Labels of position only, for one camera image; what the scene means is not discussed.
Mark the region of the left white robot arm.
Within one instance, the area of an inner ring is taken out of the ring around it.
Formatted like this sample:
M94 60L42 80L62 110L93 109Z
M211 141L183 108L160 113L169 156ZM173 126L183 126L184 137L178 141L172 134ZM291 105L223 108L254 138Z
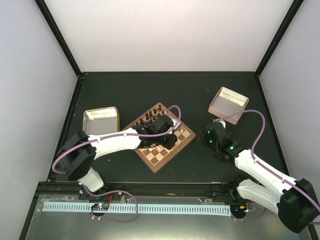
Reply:
M58 173L66 175L68 181L81 183L95 199L101 200L107 195L108 188L98 171L93 169L94 160L111 153L154 145L170 150L177 141L174 132L180 122L179 118L165 114L148 126L138 124L120 132L104 135L78 132L60 150L57 163L61 170Z

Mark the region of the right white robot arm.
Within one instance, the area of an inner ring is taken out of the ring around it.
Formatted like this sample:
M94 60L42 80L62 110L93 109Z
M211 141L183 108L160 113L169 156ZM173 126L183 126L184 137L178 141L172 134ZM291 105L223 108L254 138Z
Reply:
M320 204L312 184L296 180L264 162L239 141L232 140L222 122L211 122L197 141L210 148L215 157L247 173L254 180L238 177L228 187L228 198L253 201L278 216L294 233L300 233L320 215Z

